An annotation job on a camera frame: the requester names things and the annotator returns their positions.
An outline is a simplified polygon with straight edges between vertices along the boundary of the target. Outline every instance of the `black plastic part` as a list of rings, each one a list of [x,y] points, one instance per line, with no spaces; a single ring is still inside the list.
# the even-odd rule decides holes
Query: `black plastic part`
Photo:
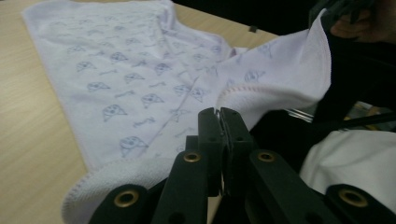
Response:
[[[198,114],[198,149],[208,157],[208,196],[216,197],[222,192],[221,153],[224,148],[223,132],[214,108]]]
[[[251,180],[275,223],[341,223],[275,152],[255,150],[249,164]]]
[[[180,152],[163,188],[152,224],[205,224],[207,157],[197,150]]]
[[[256,144],[236,111],[222,108],[220,124],[227,139],[227,147],[223,154],[224,191],[233,197],[245,196],[248,155]]]
[[[384,204],[363,189],[350,185],[328,187],[325,202],[343,223],[396,223],[396,215]]]
[[[110,191],[93,213],[90,224],[140,224],[149,223],[163,190],[165,180],[150,190],[137,185],[123,185]],[[137,201],[129,206],[119,207],[115,204],[118,195],[133,191],[138,195]],[[132,200],[126,195],[124,200]]]

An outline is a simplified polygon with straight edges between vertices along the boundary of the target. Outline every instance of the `table surface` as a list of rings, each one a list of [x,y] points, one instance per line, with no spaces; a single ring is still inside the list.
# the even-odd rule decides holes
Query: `table surface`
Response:
[[[87,169],[21,12],[40,0],[0,1],[0,223],[63,223],[67,191]],[[276,35],[176,5],[191,28],[254,48]],[[216,200],[209,200],[209,218]]]

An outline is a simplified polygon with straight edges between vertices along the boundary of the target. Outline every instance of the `black machine arm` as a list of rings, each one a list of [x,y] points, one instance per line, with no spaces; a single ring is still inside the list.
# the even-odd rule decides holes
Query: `black machine arm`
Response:
[[[396,223],[361,189],[334,185],[322,195],[309,188],[281,156],[256,147],[236,111],[208,108],[198,122],[198,136],[187,137],[167,179],[152,189],[112,190],[90,224],[204,224],[207,197],[218,195],[245,201],[244,224]]]

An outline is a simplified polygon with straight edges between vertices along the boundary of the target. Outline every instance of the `white fabric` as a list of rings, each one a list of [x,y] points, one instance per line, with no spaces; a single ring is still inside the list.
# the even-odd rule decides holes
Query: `white fabric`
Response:
[[[169,176],[174,160],[166,158],[113,161],[90,171],[64,198],[64,223],[85,224],[107,196],[122,185],[135,184],[146,189]]]
[[[325,193],[330,185],[363,189],[396,213],[396,133],[332,132],[313,146],[300,176]]]
[[[251,128],[270,109],[312,105],[330,84],[320,22],[233,56],[222,37],[178,22],[169,0],[53,0],[23,17],[89,169],[174,158],[208,107],[235,109]]]

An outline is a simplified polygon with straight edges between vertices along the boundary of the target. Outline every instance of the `baby blanket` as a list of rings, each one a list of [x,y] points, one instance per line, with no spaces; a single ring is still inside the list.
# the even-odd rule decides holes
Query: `baby blanket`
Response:
[[[319,22],[236,53],[178,22],[169,0],[52,0],[22,14],[90,170],[174,158],[208,107],[235,109],[251,128],[268,110],[313,104],[330,84]]]

